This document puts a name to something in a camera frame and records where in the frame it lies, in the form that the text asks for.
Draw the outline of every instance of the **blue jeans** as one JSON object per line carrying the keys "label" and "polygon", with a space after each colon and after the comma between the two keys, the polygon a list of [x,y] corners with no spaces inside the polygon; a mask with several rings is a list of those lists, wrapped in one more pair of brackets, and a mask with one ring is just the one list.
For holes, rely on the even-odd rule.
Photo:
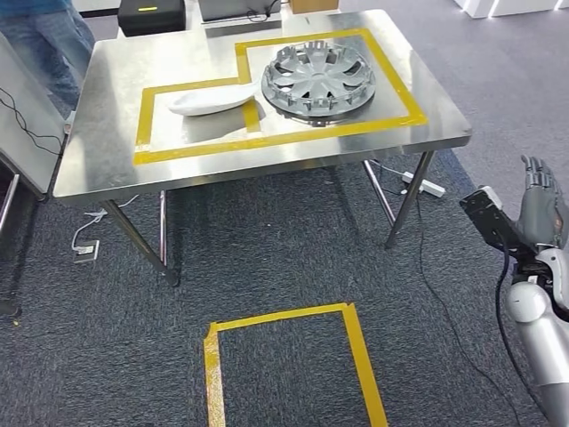
{"label": "blue jeans", "polygon": [[94,38],[73,6],[61,12],[0,17],[0,32],[41,84],[63,103],[54,101],[62,116],[75,109],[81,91],[63,57],[85,78]]}

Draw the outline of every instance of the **white power strip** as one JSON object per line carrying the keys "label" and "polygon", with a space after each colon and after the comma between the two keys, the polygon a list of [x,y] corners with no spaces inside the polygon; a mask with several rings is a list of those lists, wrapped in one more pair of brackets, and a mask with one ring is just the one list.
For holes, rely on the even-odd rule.
{"label": "white power strip", "polygon": [[[410,184],[411,180],[413,180],[413,174],[411,172],[406,172],[401,174],[401,179],[404,182],[407,182],[408,184]],[[435,197],[443,197],[444,193],[446,192],[445,189],[441,187],[440,185],[437,185],[430,181],[427,180],[423,180],[423,182],[420,184],[420,187],[419,188],[419,192],[422,193],[423,191],[426,191],[429,194],[432,194]]]}

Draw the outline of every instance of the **black box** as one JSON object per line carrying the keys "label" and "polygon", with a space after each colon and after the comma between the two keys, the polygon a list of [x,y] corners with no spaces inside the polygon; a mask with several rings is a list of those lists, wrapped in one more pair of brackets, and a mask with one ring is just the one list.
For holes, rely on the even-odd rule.
{"label": "black box", "polygon": [[118,19],[125,36],[183,31],[186,5],[184,0],[122,0]]}

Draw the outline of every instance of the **floor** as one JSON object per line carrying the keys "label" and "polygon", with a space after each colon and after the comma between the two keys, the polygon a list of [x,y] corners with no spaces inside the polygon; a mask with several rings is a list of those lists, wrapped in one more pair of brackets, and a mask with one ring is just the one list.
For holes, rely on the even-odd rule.
{"label": "floor", "polygon": [[[0,245],[0,277],[9,278],[2,294],[24,308],[18,327],[0,319],[0,425],[206,425],[202,342],[211,322],[333,302],[355,304],[390,425],[517,425],[510,403],[520,425],[546,425],[496,326],[500,257],[457,200],[487,180],[515,214],[524,186],[518,157],[528,151],[567,187],[560,117],[567,95],[552,85],[563,78],[569,13],[472,21],[451,0],[341,4],[373,7],[387,10],[475,128],[467,148],[441,153],[429,171],[447,197],[422,196],[422,221],[414,210],[397,247],[385,251],[388,225],[359,165],[171,192],[170,261],[181,274],[172,289],[110,220],[83,236],[101,241],[97,263],[72,264],[69,243],[83,209],[20,194],[26,220]],[[115,28],[90,22],[101,38]],[[549,104],[532,103],[537,93]],[[396,176],[383,179],[401,188]],[[157,197],[144,195],[125,211],[157,246],[157,209]],[[426,287],[421,236],[426,279],[499,391],[460,355]],[[220,336],[228,426],[369,425],[339,318],[289,322]]]}

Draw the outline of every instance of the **white electrical socket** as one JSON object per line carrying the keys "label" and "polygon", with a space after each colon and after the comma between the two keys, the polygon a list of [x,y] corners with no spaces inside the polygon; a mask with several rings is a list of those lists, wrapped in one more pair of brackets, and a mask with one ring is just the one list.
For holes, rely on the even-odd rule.
{"label": "white electrical socket", "polygon": [[[410,184],[413,180],[413,174],[411,172],[406,172],[401,175],[401,179],[404,182],[407,182],[408,184]],[[423,180],[423,182],[420,184],[420,187],[419,188],[420,192],[426,191],[429,194],[432,194],[435,197],[443,197],[444,193],[446,192],[445,189],[441,187],[440,185],[435,184],[433,182],[427,181],[427,180]]]}
{"label": "white electrical socket", "polygon": [[74,251],[75,257],[73,259],[75,264],[94,261],[99,255],[99,240],[80,242],[75,247],[77,249]]}

